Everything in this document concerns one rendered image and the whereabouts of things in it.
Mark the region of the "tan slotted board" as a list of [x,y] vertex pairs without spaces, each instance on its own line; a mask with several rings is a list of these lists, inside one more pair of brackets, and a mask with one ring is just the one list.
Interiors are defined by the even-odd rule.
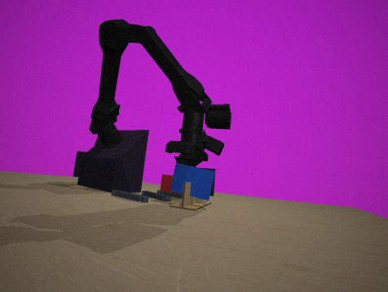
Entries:
[[191,183],[183,184],[183,197],[182,202],[170,205],[170,207],[184,209],[184,210],[199,210],[207,205],[212,204],[211,201],[203,201],[198,197],[190,196],[191,193]]

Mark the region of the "red board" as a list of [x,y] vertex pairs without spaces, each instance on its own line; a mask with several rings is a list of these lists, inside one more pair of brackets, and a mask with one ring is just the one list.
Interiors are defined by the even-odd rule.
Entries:
[[160,190],[167,192],[174,192],[170,190],[173,175],[162,175],[161,176],[161,187]]

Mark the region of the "blue notched board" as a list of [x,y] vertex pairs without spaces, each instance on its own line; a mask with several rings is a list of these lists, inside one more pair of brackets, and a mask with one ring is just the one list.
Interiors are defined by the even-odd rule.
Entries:
[[183,184],[191,183],[190,196],[209,200],[215,171],[176,163],[170,190],[183,193]]

